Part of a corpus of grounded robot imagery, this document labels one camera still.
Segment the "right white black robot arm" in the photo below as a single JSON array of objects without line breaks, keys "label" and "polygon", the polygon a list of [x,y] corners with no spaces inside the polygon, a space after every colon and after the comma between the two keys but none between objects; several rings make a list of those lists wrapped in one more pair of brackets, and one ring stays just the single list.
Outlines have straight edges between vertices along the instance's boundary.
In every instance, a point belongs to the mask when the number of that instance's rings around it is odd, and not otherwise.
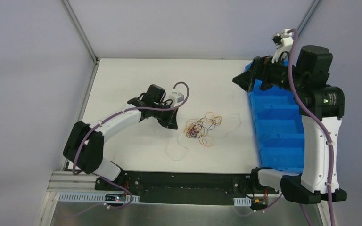
[{"label": "right white black robot arm", "polygon": [[300,174],[269,167],[251,171],[249,188],[260,193],[267,187],[279,190],[284,197],[299,204],[321,201],[342,202],[347,199],[337,179],[337,138],[345,112],[345,95],[341,88],[327,83],[333,59],[321,46],[303,46],[296,65],[287,66],[281,58],[255,57],[243,73],[232,82],[246,92],[266,91],[277,87],[289,91],[299,107],[304,131],[304,165]]}]

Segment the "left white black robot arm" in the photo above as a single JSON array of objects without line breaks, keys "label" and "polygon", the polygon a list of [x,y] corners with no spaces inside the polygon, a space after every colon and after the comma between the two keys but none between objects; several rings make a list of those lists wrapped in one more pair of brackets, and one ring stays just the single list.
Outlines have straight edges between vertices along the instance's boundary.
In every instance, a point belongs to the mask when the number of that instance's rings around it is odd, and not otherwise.
[{"label": "left white black robot arm", "polygon": [[155,118],[167,129],[177,129],[177,112],[188,99],[175,90],[167,94],[162,87],[152,84],[146,92],[127,101],[123,108],[93,123],[78,121],[74,124],[63,150],[63,156],[86,174],[107,179],[113,190],[124,187],[124,170],[104,158],[104,144],[127,127],[147,118]]}]

